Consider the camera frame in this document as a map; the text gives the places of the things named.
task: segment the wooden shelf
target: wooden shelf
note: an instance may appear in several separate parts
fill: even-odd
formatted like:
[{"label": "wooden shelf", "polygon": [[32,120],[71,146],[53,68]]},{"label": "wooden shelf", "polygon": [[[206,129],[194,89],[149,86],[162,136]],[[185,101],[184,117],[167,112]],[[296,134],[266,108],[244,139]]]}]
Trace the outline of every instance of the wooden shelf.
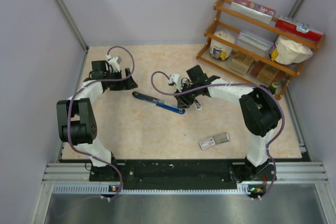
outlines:
[{"label": "wooden shelf", "polygon": [[[208,37],[208,40],[207,40],[206,44],[204,45],[204,47],[197,54],[196,58],[199,59],[199,60],[201,60],[201,61],[203,61],[203,62],[205,62],[205,63],[207,63],[207,64],[210,64],[210,65],[214,66],[215,68],[217,68],[217,69],[219,69],[219,70],[221,70],[223,72],[226,72],[226,73],[228,73],[228,74],[230,74],[230,75],[238,78],[239,80],[242,80],[244,82],[253,82],[253,83],[255,83],[255,81],[248,80],[248,79],[242,77],[241,75],[237,74],[236,72],[232,72],[232,71],[230,71],[230,70],[228,70],[228,69],[220,66],[219,64],[216,64],[216,63],[214,63],[214,62],[212,62],[212,61],[210,61],[210,60],[202,57],[202,55],[204,54],[204,52],[210,47],[211,40],[214,39],[214,40],[217,40],[220,43],[223,43],[225,45],[228,45],[228,46],[236,49],[237,51],[241,51],[242,53],[247,54],[247,55],[253,57],[256,60],[262,61],[262,62],[264,62],[264,63],[266,63],[266,64],[268,64],[268,65],[270,65],[270,66],[272,66],[274,68],[277,68],[277,69],[279,69],[279,70],[281,70],[281,71],[283,71],[283,72],[285,72],[287,74],[286,77],[285,77],[285,79],[286,79],[285,84],[283,85],[280,93],[278,95],[276,95],[276,98],[278,100],[280,100],[281,97],[284,95],[284,93],[286,91],[286,88],[288,87],[289,82],[291,81],[291,79],[293,77],[299,76],[300,73],[302,72],[303,67],[305,65],[305,61],[301,62],[299,64],[293,64],[293,65],[296,66],[295,70],[293,70],[293,69],[289,68],[286,65],[282,65],[282,64],[279,64],[277,62],[274,62],[274,61],[272,61],[270,59],[267,59],[265,57],[262,57],[262,56],[260,56],[260,55],[258,55],[256,53],[254,53],[254,52],[251,52],[251,51],[249,51],[249,50],[247,50],[247,49],[245,49],[243,47],[240,47],[240,46],[238,46],[236,44],[233,44],[233,43],[231,43],[231,42],[229,42],[227,40],[224,40],[224,39],[221,39],[221,38],[215,36],[214,33],[215,33],[215,31],[216,31],[216,29],[217,29],[218,26],[224,27],[224,28],[229,29],[229,30],[231,30],[231,31],[233,31],[235,33],[238,33],[238,34],[240,33],[239,29],[237,29],[237,28],[235,28],[233,26],[230,26],[230,25],[228,25],[226,23],[223,23],[223,22],[219,21],[221,12],[225,12],[225,13],[231,14],[231,15],[233,15],[235,17],[238,17],[240,19],[248,21],[248,22],[250,22],[252,24],[255,24],[257,26],[260,26],[260,27],[262,27],[264,29],[267,29],[269,31],[275,32],[275,33],[277,33],[279,35],[282,35],[284,37],[287,37],[289,39],[292,39],[292,40],[294,40],[294,41],[296,41],[298,43],[301,43],[301,44],[304,44],[304,45],[310,47],[313,50],[318,50],[320,48],[321,44],[323,43],[324,36],[322,36],[322,38],[320,39],[319,42],[313,43],[313,42],[308,41],[308,40],[306,40],[304,38],[301,38],[301,37],[298,37],[298,36],[293,35],[291,33],[288,33],[286,31],[283,31],[283,30],[281,30],[281,29],[279,29],[279,28],[277,28],[275,26],[265,24],[263,22],[255,20],[253,18],[250,18],[250,17],[248,17],[246,15],[243,15],[241,13],[238,13],[238,12],[235,12],[233,10],[227,9],[227,8],[223,7],[224,3],[231,4],[232,1],[231,0],[217,0],[216,1],[215,5],[214,5],[214,10],[217,10],[215,19],[210,24],[210,26],[205,30],[205,33],[204,33],[204,36]],[[278,20],[278,18],[273,17],[272,20],[276,22]]]}]

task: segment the bottle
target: bottle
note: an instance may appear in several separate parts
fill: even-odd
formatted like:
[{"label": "bottle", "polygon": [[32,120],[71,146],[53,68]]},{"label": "bottle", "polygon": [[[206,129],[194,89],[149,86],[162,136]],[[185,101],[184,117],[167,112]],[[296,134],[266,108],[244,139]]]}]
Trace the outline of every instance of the bottle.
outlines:
[{"label": "bottle", "polygon": [[268,87],[269,91],[271,91],[272,94],[275,94],[277,91],[277,87],[279,87],[280,83],[278,81],[272,82],[272,84]]}]

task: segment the plastic bin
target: plastic bin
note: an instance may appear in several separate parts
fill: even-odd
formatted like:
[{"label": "plastic bin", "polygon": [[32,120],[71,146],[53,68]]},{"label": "plastic bin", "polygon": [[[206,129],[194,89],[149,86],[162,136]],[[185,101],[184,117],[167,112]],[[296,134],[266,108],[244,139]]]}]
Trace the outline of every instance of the plastic bin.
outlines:
[{"label": "plastic bin", "polygon": [[236,41],[236,45],[263,57],[268,57],[269,50],[273,44],[274,42],[255,35],[247,30],[241,31]]}]

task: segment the table surface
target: table surface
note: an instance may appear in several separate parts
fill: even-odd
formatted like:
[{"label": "table surface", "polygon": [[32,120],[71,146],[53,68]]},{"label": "table surface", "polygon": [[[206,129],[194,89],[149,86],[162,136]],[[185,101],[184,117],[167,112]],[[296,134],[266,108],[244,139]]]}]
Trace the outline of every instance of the table surface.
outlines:
[{"label": "table surface", "polygon": [[[157,93],[151,86],[150,77],[156,70],[168,75],[178,73],[187,76],[186,70],[200,65],[208,75],[217,75],[226,81],[239,82],[236,78],[196,60],[203,44],[187,45],[133,45],[126,46],[135,59],[133,78],[139,85],[128,91],[109,91],[97,98],[93,111],[98,127],[98,138],[117,159],[170,159],[170,158],[244,158],[250,146],[241,109],[221,99],[197,97],[203,108],[194,106],[186,113],[177,113],[156,107],[155,104],[135,99],[138,91],[176,104],[174,97]],[[82,80],[90,70],[93,60],[105,60],[109,47],[90,47]],[[114,49],[111,56],[121,56],[122,68],[131,68],[131,60],[121,49]],[[157,87],[165,92],[174,92],[167,79],[158,75]],[[271,144],[270,153],[276,158],[300,158],[295,130],[285,98],[280,100],[286,124],[283,133]],[[230,142],[201,150],[199,142],[216,134],[227,132]],[[68,144],[62,153],[63,159],[87,158],[75,153]]]}]

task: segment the purple cable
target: purple cable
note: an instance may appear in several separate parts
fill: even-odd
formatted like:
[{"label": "purple cable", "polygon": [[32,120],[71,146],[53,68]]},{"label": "purple cable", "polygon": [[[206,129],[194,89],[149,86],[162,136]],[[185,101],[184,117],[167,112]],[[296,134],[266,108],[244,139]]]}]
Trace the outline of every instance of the purple cable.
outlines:
[{"label": "purple cable", "polygon": [[259,85],[256,85],[254,83],[219,83],[219,84],[209,84],[209,85],[204,85],[204,86],[201,86],[201,87],[197,87],[197,88],[194,88],[194,89],[190,89],[188,91],[183,91],[183,92],[180,92],[180,93],[166,93],[166,92],[163,92],[161,90],[159,90],[155,84],[154,84],[154,75],[156,75],[157,73],[160,73],[160,74],[163,74],[164,76],[167,77],[167,79],[169,79],[169,76],[162,72],[162,71],[155,71],[152,73],[152,76],[151,76],[151,83],[152,83],[152,86],[153,88],[160,94],[164,94],[164,95],[172,95],[172,96],[178,96],[178,95],[183,95],[183,94],[188,94],[190,92],[193,92],[193,91],[196,91],[196,90],[200,90],[200,89],[205,89],[205,88],[209,88],[209,87],[218,87],[218,86],[251,86],[251,87],[254,87],[254,88],[259,88],[263,91],[265,91],[272,99],[273,101],[275,101],[275,104],[277,105],[279,111],[280,111],[280,114],[281,114],[281,127],[278,131],[278,133],[266,144],[266,153],[268,155],[268,157],[271,159],[273,165],[274,165],[274,175],[273,175],[273,178],[272,178],[272,181],[271,181],[271,184],[269,185],[268,189],[266,190],[266,192],[264,193],[264,195],[262,195],[259,199],[262,200],[267,194],[268,192],[270,191],[270,189],[272,188],[273,184],[274,184],[274,181],[275,181],[275,178],[277,176],[277,166],[275,164],[275,160],[274,158],[271,156],[270,152],[269,152],[269,146],[271,145],[271,143],[274,142],[275,139],[277,139],[277,137],[282,133],[282,131],[284,130],[284,127],[285,127],[285,115],[283,113],[283,110],[278,102],[277,99],[275,99],[275,97],[269,92],[268,89],[262,87],[262,86],[259,86]]},{"label": "purple cable", "polygon": [[[82,91],[84,90],[84,88],[87,88],[88,86],[90,86],[90,85],[92,85],[92,84],[94,84],[94,83],[96,83],[96,82],[123,81],[123,80],[126,80],[126,79],[128,79],[128,78],[130,78],[130,77],[132,76],[132,74],[133,74],[133,72],[134,72],[134,67],[135,67],[135,64],[134,64],[134,58],[133,58],[132,54],[131,54],[126,48],[121,47],[121,46],[114,46],[114,47],[111,47],[111,48],[108,50],[107,54],[109,54],[110,51],[111,51],[112,49],[114,49],[114,48],[121,48],[121,49],[125,50],[125,51],[129,54],[129,56],[131,57],[131,60],[132,60],[132,65],[133,65],[133,67],[132,67],[132,71],[130,72],[130,74],[129,74],[128,76],[126,76],[126,77],[124,77],[124,78],[121,78],[121,79],[103,79],[103,80],[95,80],[95,81],[92,81],[92,82],[86,84],[83,88],[80,88],[80,89],[73,95],[73,97],[71,98],[70,103],[69,103],[68,125],[67,125],[67,126],[68,126],[68,129],[70,129],[70,126],[71,126],[71,111],[72,111],[72,105],[73,105],[73,103],[74,103],[74,100],[75,100],[76,96],[77,96],[80,92],[82,92]],[[112,165],[112,164],[109,163],[109,162],[106,162],[106,161],[104,161],[104,160],[102,160],[102,159],[100,159],[100,158],[98,158],[98,157],[92,156],[90,153],[86,153],[86,152],[82,152],[82,151],[77,150],[77,149],[74,147],[73,143],[72,143],[72,140],[71,140],[71,134],[70,134],[70,133],[71,133],[71,131],[68,131],[68,142],[69,142],[70,147],[71,147],[75,152],[80,153],[80,154],[84,154],[84,155],[87,155],[87,156],[91,156],[91,157],[94,158],[95,160],[98,160],[98,161],[100,161],[100,162],[102,162],[102,163],[104,163],[104,164],[106,164],[106,165],[111,166],[111,167],[118,173],[119,178],[120,178],[120,185],[119,185],[119,188],[118,188],[116,194],[111,198],[111,199],[115,199],[115,198],[118,196],[118,194],[120,193],[120,191],[121,191],[121,189],[122,189],[122,185],[123,185],[122,175],[121,175],[120,171],[118,170],[118,168],[116,168],[114,165]]]}]

